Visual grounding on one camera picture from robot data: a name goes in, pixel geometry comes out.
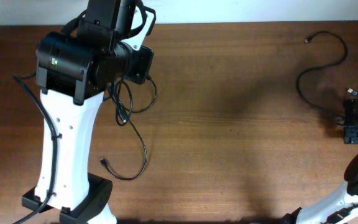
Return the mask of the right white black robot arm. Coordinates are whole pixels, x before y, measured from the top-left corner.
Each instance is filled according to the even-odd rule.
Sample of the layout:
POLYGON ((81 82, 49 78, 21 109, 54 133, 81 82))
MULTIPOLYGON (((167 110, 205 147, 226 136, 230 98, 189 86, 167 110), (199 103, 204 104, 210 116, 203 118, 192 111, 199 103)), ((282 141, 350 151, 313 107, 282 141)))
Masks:
POLYGON ((344 182, 338 189, 309 207, 285 214, 279 223, 315 224, 347 223, 358 217, 358 154, 344 173, 344 182))

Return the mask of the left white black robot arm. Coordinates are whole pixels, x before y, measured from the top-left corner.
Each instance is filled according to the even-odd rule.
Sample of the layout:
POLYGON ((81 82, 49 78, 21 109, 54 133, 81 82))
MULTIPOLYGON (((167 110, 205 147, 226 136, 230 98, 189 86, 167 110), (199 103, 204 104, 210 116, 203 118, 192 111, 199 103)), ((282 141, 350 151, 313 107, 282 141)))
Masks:
POLYGON ((112 182, 88 170, 93 127, 107 100, 117 123, 130 123, 134 109, 120 100, 121 87, 149 79, 154 53, 143 41, 155 20, 142 1, 90 1, 40 41, 40 94, 32 99, 44 117, 42 165, 37 185, 22 196, 32 215, 56 208, 61 223, 116 223, 112 182))

